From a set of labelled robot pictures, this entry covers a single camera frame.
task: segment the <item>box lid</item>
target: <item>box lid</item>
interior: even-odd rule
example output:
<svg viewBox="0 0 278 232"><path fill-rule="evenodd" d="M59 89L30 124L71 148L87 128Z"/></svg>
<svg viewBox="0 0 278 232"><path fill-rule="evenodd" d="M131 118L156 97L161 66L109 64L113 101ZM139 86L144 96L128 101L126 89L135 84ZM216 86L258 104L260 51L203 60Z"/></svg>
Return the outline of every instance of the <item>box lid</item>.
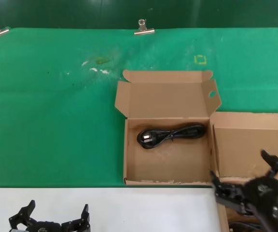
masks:
<svg viewBox="0 0 278 232"><path fill-rule="evenodd" d="M212 71L129 71L115 107L128 118L209 117L221 105Z"/></svg>
<svg viewBox="0 0 278 232"><path fill-rule="evenodd" d="M222 181L244 182L265 175L270 167L260 152L278 156L277 113L215 112L210 121Z"/></svg>

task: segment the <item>dark green wall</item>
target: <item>dark green wall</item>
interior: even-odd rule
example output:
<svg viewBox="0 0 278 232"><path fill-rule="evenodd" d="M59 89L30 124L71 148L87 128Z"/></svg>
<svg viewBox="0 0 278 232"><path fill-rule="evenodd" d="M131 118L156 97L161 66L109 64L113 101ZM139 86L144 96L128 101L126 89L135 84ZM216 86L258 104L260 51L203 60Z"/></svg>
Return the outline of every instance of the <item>dark green wall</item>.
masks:
<svg viewBox="0 0 278 232"><path fill-rule="evenodd" d="M278 27L278 0L0 0L0 28Z"/></svg>

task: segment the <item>green table cover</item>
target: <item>green table cover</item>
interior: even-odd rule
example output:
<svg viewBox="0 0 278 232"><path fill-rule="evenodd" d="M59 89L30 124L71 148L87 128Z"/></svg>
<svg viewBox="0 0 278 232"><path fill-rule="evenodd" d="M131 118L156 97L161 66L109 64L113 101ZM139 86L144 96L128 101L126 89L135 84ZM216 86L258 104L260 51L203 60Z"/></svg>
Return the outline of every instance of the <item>green table cover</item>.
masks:
<svg viewBox="0 0 278 232"><path fill-rule="evenodd" d="M220 111L278 112L276 28L11 29L0 36L0 187L122 186L124 69L212 70Z"/></svg>

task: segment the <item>cardboard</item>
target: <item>cardboard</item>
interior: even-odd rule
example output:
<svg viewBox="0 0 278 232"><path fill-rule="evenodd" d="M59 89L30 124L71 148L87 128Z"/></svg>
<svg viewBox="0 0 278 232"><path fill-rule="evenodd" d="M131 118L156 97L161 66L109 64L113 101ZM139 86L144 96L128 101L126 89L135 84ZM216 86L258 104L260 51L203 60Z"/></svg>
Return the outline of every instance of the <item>cardboard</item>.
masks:
<svg viewBox="0 0 278 232"><path fill-rule="evenodd" d="M278 156L278 114L215 112L211 121L221 181L245 182L269 170L260 151Z"/></svg>
<svg viewBox="0 0 278 232"><path fill-rule="evenodd" d="M125 121L124 180L127 185L209 185L216 162L209 116L221 105L211 71L128 71L119 81L115 107ZM177 129L201 122L200 139L166 141L144 149L137 135L147 128Z"/></svg>

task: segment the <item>black power cord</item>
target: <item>black power cord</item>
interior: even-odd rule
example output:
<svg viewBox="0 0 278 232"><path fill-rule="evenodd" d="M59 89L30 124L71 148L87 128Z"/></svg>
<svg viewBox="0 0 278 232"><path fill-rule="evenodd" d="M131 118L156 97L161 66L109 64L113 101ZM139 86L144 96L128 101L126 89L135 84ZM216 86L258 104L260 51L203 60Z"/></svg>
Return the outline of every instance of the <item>black power cord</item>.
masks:
<svg viewBox="0 0 278 232"><path fill-rule="evenodd" d="M137 142L145 149L151 149L160 145L167 139L198 139L206 133L202 123L191 123L177 130L150 129L140 132Z"/></svg>
<svg viewBox="0 0 278 232"><path fill-rule="evenodd" d="M263 232L264 228L261 224L242 222L242 221L232 221L229 223L229 229L233 232Z"/></svg>

